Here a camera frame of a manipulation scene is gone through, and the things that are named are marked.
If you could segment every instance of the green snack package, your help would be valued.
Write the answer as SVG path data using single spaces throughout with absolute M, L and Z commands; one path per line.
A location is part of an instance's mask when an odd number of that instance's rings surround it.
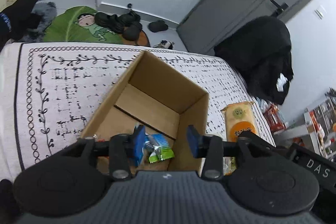
M 174 152 L 161 134 L 147 135 L 145 137 L 146 149 L 151 152 L 150 163 L 174 158 Z

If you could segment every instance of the shoe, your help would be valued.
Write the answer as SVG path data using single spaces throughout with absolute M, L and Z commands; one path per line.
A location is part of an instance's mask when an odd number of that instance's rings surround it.
M 98 12 L 94 17 L 94 21 L 97 25 L 109 28 L 112 32 L 117 34 L 122 34 L 124 32 L 125 25 L 119 21 L 117 15 L 110 16 L 105 13 Z
M 151 32 L 161 32 L 168 30 L 168 25 L 163 20 L 158 20 L 148 24 L 148 29 Z
M 142 25 L 140 22 L 133 22 L 123 33 L 123 38 L 128 41 L 136 41 L 139 39 Z
M 126 27 L 131 26 L 134 22 L 140 22 L 140 19 L 141 17 L 133 10 L 118 17 L 119 22 L 123 23 Z
M 174 42 L 162 40 L 159 44 L 155 45 L 154 48 L 166 48 L 168 50 L 173 49 Z

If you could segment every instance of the black slipper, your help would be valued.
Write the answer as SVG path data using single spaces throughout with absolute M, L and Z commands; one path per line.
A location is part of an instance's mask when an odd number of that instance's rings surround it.
M 119 22 L 117 15 L 107 15 L 102 12 L 98 12 L 94 21 L 97 25 L 105 28 L 109 28 L 112 32 L 122 34 L 124 32 L 124 24 Z
M 118 20 L 126 27 L 129 27 L 133 22 L 140 22 L 140 19 L 140 16 L 133 10 L 118 17 Z
M 151 32 L 161 32 L 168 30 L 168 25 L 163 20 L 158 20 L 148 24 L 148 29 Z
M 136 41 L 139 39 L 142 25 L 140 22 L 133 22 L 123 33 L 123 38 L 128 41 Z

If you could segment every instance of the white bedsheet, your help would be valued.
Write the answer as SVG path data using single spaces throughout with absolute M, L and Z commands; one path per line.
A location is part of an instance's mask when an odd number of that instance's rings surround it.
M 240 76 L 217 57 L 102 43 L 14 43 L 1 53 L 0 179 L 13 180 L 23 168 L 75 142 L 141 50 L 154 53 L 209 92 L 207 134 L 225 140 L 220 110 L 255 101 Z M 274 145 L 257 103 L 253 113 L 260 136 Z

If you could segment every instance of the cabinet door handle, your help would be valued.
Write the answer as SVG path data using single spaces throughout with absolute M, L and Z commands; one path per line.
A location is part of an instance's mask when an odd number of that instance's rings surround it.
M 271 2 L 277 7 L 277 9 L 271 14 L 272 17 L 277 17 L 288 8 L 287 3 L 279 5 L 275 0 L 271 0 Z

